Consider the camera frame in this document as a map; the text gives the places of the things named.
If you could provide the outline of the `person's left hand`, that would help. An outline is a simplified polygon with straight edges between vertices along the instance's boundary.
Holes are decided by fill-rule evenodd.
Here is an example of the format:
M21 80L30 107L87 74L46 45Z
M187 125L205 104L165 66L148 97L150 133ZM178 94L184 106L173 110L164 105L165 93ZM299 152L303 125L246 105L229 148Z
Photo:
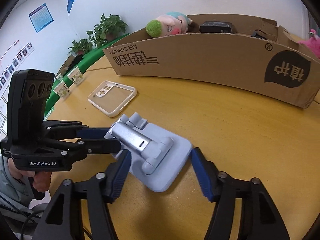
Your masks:
M13 160L9 158L8 167L10 174L17 180L22 180L24 177L33 178L33 188L39 192L46 192L49 190L51 184L52 172L33 172L19 170Z

